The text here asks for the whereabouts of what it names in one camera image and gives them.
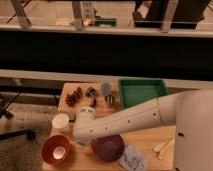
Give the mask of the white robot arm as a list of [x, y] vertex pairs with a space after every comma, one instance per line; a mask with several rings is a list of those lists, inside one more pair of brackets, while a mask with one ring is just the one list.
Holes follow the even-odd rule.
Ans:
[[73, 137], [88, 144], [100, 137], [171, 125], [176, 127], [173, 169], [213, 171], [213, 89], [154, 98], [102, 118], [82, 107]]

